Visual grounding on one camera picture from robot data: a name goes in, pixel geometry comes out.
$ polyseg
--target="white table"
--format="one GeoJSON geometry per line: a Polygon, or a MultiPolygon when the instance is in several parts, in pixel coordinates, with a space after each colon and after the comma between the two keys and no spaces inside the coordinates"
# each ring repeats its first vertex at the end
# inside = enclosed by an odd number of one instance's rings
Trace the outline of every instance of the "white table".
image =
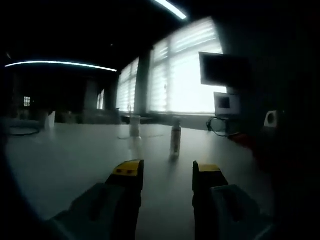
{"type": "MultiPolygon", "coordinates": [[[[169,161],[171,127],[142,125],[144,186],[137,239],[194,239],[193,161],[217,164],[271,214],[270,178],[249,149],[212,132],[182,129],[180,157],[169,161]]],[[[49,219],[128,159],[128,125],[56,123],[51,131],[11,137],[7,155],[13,174],[34,210],[49,219]]]]}

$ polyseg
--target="white bottle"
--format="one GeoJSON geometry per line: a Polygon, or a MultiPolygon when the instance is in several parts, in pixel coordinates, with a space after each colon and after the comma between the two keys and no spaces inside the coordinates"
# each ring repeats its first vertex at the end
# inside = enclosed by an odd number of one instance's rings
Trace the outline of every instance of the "white bottle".
{"type": "Polygon", "coordinates": [[[172,157],[178,157],[180,155],[180,143],[181,143],[180,118],[175,117],[173,120],[173,126],[171,130],[170,155],[172,157]]]}
{"type": "Polygon", "coordinates": [[[129,152],[130,160],[143,160],[142,138],[140,137],[140,116],[130,118],[129,152]]]}

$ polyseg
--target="fluorescent light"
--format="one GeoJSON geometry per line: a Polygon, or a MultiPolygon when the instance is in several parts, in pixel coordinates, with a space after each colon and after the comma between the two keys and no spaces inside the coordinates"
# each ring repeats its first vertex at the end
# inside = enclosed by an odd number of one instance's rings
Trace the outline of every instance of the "fluorescent light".
{"type": "Polygon", "coordinates": [[[154,0],[155,2],[161,4],[162,6],[164,6],[166,9],[168,9],[169,11],[171,11],[172,13],[174,13],[175,15],[177,15],[179,18],[181,18],[182,20],[186,19],[187,16],[184,15],[182,13],[182,11],[180,11],[178,8],[176,8],[175,6],[173,6],[171,3],[169,3],[166,0],[154,0]]]}
{"type": "Polygon", "coordinates": [[[74,65],[74,66],[81,66],[81,67],[87,67],[87,68],[93,68],[93,69],[108,70],[108,71],[112,71],[112,72],[117,71],[112,68],[82,64],[82,63],[67,62],[67,61],[22,61],[22,62],[16,62],[16,63],[6,65],[5,67],[7,68],[7,67],[14,66],[14,65],[20,65],[20,64],[65,64],[65,65],[74,65]]]}

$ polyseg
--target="monitor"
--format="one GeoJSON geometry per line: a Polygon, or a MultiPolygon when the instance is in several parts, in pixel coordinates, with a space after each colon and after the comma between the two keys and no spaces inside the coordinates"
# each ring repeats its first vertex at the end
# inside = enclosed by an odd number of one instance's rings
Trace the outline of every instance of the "monitor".
{"type": "Polygon", "coordinates": [[[237,94],[214,93],[216,117],[237,117],[240,115],[240,97],[237,94]]]}
{"type": "Polygon", "coordinates": [[[199,52],[201,84],[223,86],[236,90],[252,88],[249,61],[244,57],[199,52]]]}

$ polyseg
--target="window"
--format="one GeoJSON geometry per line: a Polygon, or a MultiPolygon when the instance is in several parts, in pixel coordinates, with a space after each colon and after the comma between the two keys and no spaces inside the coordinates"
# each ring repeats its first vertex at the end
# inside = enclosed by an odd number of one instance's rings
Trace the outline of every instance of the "window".
{"type": "Polygon", "coordinates": [[[105,102],[105,90],[103,89],[102,92],[98,95],[96,109],[103,110],[104,109],[104,102],[105,102]]]}
{"type": "Polygon", "coordinates": [[[30,107],[30,100],[31,100],[30,97],[25,96],[24,99],[23,99],[23,105],[24,105],[25,107],[30,107]]]}
{"type": "Polygon", "coordinates": [[[123,69],[119,77],[116,107],[120,112],[131,113],[135,110],[138,65],[139,58],[123,69]]]}
{"type": "Polygon", "coordinates": [[[154,46],[148,80],[148,111],[212,114],[214,92],[226,87],[201,85],[199,52],[222,54],[211,18],[173,33],[154,46]]]}

